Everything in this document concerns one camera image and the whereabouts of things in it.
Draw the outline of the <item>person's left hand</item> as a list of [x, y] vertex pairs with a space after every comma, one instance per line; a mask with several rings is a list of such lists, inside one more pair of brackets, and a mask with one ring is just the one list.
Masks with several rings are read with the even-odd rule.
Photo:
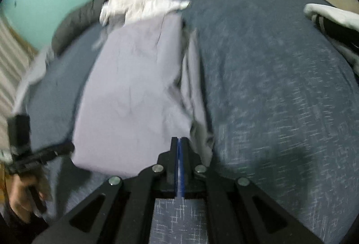
[[9, 195], [9, 205], [12, 211], [14, 211], [24, 223], [30, 223], [33, 214], [31, 200], [27, 194], [29, 186], [36, 187], [38, 195], [42, 200], [47, 198], [47, 194], [38, 183], [38, 178], [35, 175], [15, 175], [13, 177]]

